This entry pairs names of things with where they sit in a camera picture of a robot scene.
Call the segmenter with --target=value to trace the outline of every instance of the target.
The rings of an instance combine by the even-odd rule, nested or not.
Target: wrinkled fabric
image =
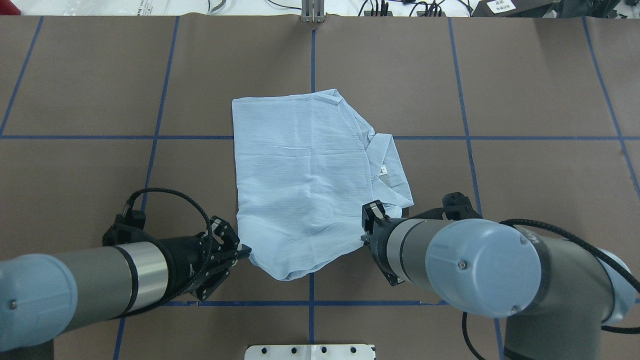
[[[363,245],[362,205],[413,205],[393,137],[337,90],[233,101],[238,235],[254,265],[289,281]]]

